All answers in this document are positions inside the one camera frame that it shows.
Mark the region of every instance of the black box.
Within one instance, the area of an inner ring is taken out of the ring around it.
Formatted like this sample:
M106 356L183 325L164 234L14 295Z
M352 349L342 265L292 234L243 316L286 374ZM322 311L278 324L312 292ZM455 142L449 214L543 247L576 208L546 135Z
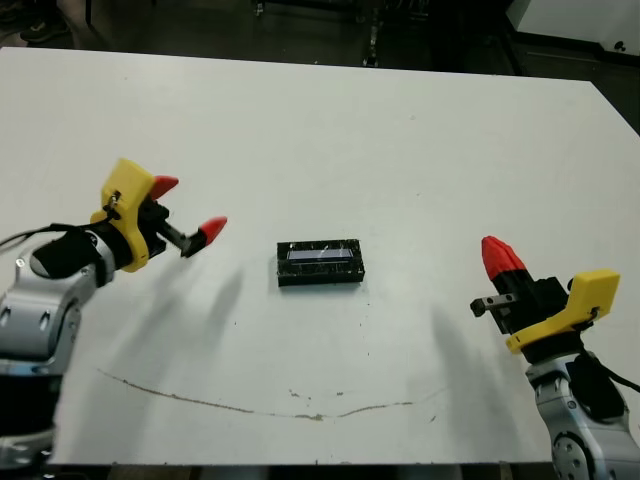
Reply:
M361 282L360 242L318 240L278 243L278 286Z

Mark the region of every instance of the scratch mark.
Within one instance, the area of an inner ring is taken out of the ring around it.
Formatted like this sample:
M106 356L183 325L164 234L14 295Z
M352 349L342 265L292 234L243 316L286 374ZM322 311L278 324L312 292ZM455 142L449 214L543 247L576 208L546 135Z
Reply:
M324 415L320 415L319 413L313 417L311 415L296 415L293 418L304 418L306 420L313 420L314 422L321 422L324 420Z
M371 405L369 407L362 407L356 410L351 410L350 412L347 412L347 413L343 413L342 415L338 415L338 418L348 417L349 415L354 415L360 412L366 412L367 410L379 410L381 408L398 407L398 406L406 406L406 405L415 405L415 402L394 402L394 403L385 403L383 405Z
M111 375L110 373L104 372L104 371L102 371L100 369L98 369L98 371L101 374L103 374L103 375L105 375L105 376L107 376L107 377L109 377L109 378L111 378L113 380L116 380L118 382L124 383L125 385L129 385L130 387L133 387L136 390L141 390L143 392L151 393L152 395L159 395L159 396L165 397L165 398L173 398L175 400L182 400L183 402L197 403L199 405L207 405L209 407L222 408L224 410L231 410L232 412L256 413L255 411L247 410L246 408L232 407L230 405L223 405L221 403L205 402L204 400L196 400L194 398L187 398L187 397L183 397L181 395L176 395L175 393L158 392L157 390L151 390L150 388L141 387L140 385L136 385L135 383L128 382L124 378L118 378L115 375Z
M448 387L443 387L440 390L436 390L435 392L427 395L426 397L424 397L421 400L415 401L415 402L393 402L393 403L385 403L385 404L380 404L380 405L370 405L368 407L362 407L362 408L357 408L355 410L351 410L348 411L346 413L342 413L340 415L326 415L323 413L317 413L316 415L305 415L305 414L300 414L300 415L287 415L284 413L275 413L275 412L260 412L257 410L249 410L246 408L240 408L240 407L234 407L232 405L225 405L223 403L214 403L214 402L207 402L204 400L198 400L195 398L189 398L189 397L183 397L182 395L176 395L175 393L164 393L164 392L159 392L157 390L153 390L151 388L147 388L147 387L143 387L142 385L137 385L135 383L131 383L128 380L124 379L124 378L120 378L120 377L116 377L115 375L111 375L110 373L105 372L104 370L101 370L99 368L96 368L96 370L98 372L100 372L102 375L104 375L107 378L110 378L111 380L115 380L116 382L120 382L123 385L127 385L131 388L134 388L136 390L139 390L141 392L145 392L145 393L150 393L151 395L157 395L159 397L164 397L164 398L168 398L168 399L172 399L172 400L180 400L182 402L189 402L189 403L195 403L197 405L206 405L208 407L214 407L214 408L220 408L223 410L229 410L232 412L236 412L236 413L248 413L248 414L252 414L252 415L262 415L262 416L266 416L266 417L277 417L277 418L297 418L297 419L301 419L301 420L310 420L313 422L322 422L324 421L325 418L345 418L345 417L349 417L351 415L355 415L357 413L361 413L361 412L366 412L369 410L381 410L383 408L390 408L390 407L399 407L399 406L410 406L410 405L417 405L420 403L425 403L428 402L429 400L431 400L434 397L437 397L438 395L440 395L441 393L443 393L445 390L447 390ZM343 395L343 392L338 392L336 395L341 396ZM434 416L431 419L431 422L433 422L436 419L436 417Z

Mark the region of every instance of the white table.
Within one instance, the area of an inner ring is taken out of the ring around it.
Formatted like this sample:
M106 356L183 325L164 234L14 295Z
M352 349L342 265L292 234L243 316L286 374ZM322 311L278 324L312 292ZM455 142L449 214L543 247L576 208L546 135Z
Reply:
M57 462L548 460L524 360L469 310L487 234L535 277L618 270L585 341L640 379L640 139L588 83L0 51L0 236L87 221L120 156L181 179L177 227L229 223L84 309ZM361 286L278 289L276 242L346 237Z

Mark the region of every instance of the shoe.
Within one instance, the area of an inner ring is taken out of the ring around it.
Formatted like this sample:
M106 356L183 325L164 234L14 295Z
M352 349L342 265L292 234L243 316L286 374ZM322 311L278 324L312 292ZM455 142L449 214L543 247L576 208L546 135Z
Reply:
M20 38L29 43L42 43L54 37L69 33L69 25L62 17L39 19L28 30L20 33Z
M33 21L40 12L32 4L23 1L5 1L0 3L0 25Z

